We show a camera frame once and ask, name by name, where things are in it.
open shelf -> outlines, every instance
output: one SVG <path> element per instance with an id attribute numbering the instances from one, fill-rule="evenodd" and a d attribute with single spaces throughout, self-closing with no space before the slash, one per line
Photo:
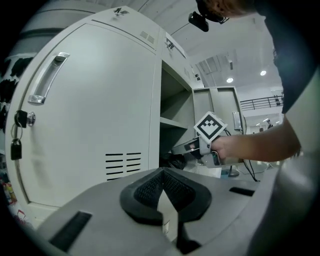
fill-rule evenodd
<path id="1" fill-rule="evenodd" d="M 162 62 L 160 98 L 160 154 L 168 153 L 195 136 L 192 89 L 173 69 Z"/>
<path id="2" fill-rule="evenodd" d="M 182 129 L 188 129 L 187 125 L 183 125 L 182 123 L 172 121 L 170 119 L 160 117 L 160 128 L 161 129 L 167 129 L 167 128 L 182 128 Z"/>

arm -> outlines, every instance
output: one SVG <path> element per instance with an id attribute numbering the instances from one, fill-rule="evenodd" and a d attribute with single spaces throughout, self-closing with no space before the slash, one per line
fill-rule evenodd
<path id="1" fill-rule="evenodd" d="M 299 140 L 289 121 L 269 130 L 250 134 L 223 136 L 211 144 L 220 158 L 249 159 L 263 162 L 281 161 L 293 156 L 300 148 Z"/>

gray panel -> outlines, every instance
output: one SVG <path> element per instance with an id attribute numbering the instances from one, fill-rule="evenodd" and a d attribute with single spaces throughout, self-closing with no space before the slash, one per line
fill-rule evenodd
<path id="1" fill-rule="evenodd" d="M 194 114 L 197 123 L 208 111 L 214 112 L 210 91 L 208 88 L 194 90 Z"/>
<path id="2" fill-rule="evenodd" d="M 214 105 L 215 114 L 220 117 L 226 124 L 227 130 L 232 135 L 242 134 L 242 131 L 235 130 L 233 112 L 241 112 L 238 106 L 238 99 L 233 87 L 219 87 L 210 89 Z"/>

railing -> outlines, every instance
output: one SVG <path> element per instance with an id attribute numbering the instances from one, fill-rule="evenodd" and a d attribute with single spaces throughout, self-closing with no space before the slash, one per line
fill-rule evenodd
<path id="1" fill-rule="evenodd" d="M 240 104 L 243 111 L 258 110 L 258 109 L 283 106 L 284 99 L 281 96 L 254 98 L 254 99 L 240 101 Z"/>

camera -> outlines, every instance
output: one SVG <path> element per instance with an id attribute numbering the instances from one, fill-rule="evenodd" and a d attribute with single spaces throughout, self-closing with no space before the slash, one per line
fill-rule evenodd
<path id="1" fill-rule="evenodd" d="M 212 21 L 212 22 L 217 22 L 220 24 L 225 23 L 229 18 L 225 18 L 219 15 L 216 15 L 214 13 L 211 13 L 204 0 L 196 0 L 197 6 L 199 13 L 193 12 L 189 15 L 189 22 L 196 26 L 197 28 L 201 29 L 204 32 L 209 31 L 209 24 L 206 20 Z"/>
<path id="2" fill-rule="evenodd" d="M 190 13 L 189 15 L 189 22 L 196 26 L 198 29 L 201 29 L 203 32 L 209 31 L 209 24 L 206 21 L 206 18 L 199 15 L 195 11 L 193 13 Z"/>

